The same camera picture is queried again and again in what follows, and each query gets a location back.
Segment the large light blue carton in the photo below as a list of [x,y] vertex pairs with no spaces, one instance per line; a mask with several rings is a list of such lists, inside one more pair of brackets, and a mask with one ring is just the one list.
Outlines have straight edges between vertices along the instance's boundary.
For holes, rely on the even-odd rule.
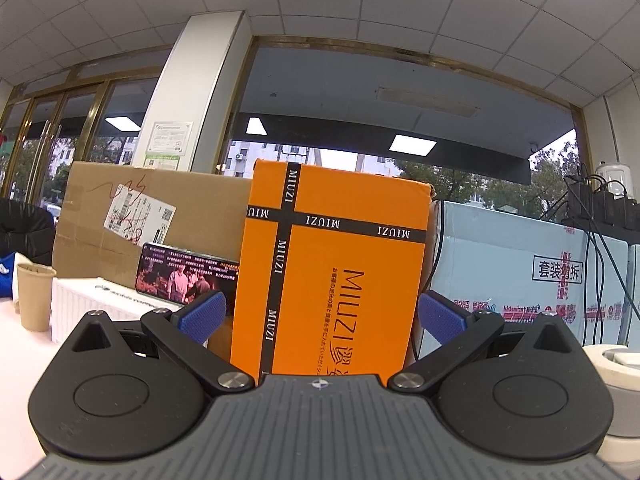
[[583,229],[450,202],[432,207],[426,276],[468,311],[559,315],[582,344],[620,334],[629,246]]

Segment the brown cardboard box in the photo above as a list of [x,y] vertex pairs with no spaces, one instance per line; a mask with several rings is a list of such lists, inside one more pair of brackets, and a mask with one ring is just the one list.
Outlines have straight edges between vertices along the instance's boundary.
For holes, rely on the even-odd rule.
[[247,179],[74,162],[52,266],[132,287],[146,243],[239,260],[248,196]]

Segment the black shelf with chargers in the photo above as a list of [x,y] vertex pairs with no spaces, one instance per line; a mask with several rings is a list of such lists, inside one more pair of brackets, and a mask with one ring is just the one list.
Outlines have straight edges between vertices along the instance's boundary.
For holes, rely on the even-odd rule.
[[598,178],[567,176],[566,203],[561,223],[603,236],[639,244],[639,203],[628,195],[615,196]]

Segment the blue cloth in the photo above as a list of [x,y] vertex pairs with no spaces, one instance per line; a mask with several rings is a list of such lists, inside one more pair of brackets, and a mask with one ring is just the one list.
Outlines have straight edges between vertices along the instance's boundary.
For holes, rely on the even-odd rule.
[[0,298],[11,299],[15,301],[17,298],[17,276],[16,263],[18,254],[12,252],[0,260]]

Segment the dark picture box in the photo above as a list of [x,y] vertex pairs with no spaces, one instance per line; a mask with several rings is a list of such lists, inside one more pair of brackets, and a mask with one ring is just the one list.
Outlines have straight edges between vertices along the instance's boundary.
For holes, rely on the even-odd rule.
[[232,316],[239,270],[239,263],[235,261],[145,243],[134,289],[140,294],[183,306],[206,292],[222,292],[227,315]]

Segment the wall notice poster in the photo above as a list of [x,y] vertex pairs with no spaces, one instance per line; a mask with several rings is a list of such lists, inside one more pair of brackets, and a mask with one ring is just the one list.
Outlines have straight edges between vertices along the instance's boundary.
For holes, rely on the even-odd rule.
[[186,156],[192,122],[154,122],[144,152],[143,166],[161,170],[178,170]]

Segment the brown paper cup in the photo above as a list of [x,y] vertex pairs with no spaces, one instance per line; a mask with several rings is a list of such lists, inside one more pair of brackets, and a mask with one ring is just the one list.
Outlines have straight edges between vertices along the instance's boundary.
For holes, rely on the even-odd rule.
[[44,333],[49,330],[52,286],[56,271],[37,263],[17,265],[18,308],[25,330]]

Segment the orange MIUZI box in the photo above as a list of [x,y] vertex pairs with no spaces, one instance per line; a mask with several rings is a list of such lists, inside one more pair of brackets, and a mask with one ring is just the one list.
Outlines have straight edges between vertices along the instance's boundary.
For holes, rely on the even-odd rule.
[[231,363],[258,380],[397,373],[416,315],[432,197],[423,182],[256,162]]

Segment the grey white lidded container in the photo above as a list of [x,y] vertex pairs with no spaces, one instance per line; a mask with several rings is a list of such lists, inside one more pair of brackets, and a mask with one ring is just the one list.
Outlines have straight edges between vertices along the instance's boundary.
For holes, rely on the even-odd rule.
[[585,346],[612,396],[614,415],[598,456],[627,479],[639,478],[639,351],[621,344]]

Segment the white small box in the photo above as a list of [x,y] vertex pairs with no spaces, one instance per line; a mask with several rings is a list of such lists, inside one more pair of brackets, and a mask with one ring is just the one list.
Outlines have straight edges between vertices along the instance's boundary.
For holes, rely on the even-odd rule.
[[52,286],[51,338],[62,344],[89,311],[101,310],[112,321],[135,321],[156,308],[177,311],[180,306],[103,278],[55,278]]

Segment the black sofa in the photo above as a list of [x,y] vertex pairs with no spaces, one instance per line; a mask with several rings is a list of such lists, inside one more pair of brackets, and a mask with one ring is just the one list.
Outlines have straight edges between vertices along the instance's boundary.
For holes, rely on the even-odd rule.
[[43,208],[2,198],[0,203],[0,252],[4,258],[19,252],[30,261],[50,266],[55,224]]

